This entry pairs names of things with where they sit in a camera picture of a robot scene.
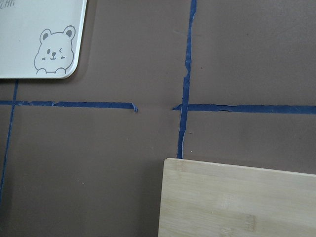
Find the cream bear tray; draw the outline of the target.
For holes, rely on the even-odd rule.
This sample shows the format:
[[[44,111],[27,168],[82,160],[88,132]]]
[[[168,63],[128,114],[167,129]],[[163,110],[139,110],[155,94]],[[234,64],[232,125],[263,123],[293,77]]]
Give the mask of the cream bear tray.
[[[0,78],[65,79],[79,61],[87,1],[2,0]]]

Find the wooden cutting board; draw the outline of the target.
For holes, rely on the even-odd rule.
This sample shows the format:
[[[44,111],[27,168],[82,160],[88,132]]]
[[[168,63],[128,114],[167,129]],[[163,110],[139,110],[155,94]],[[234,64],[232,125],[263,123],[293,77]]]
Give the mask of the wooden cutting board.
[[[313,174],[164,161],[160,237],[313,237]]]

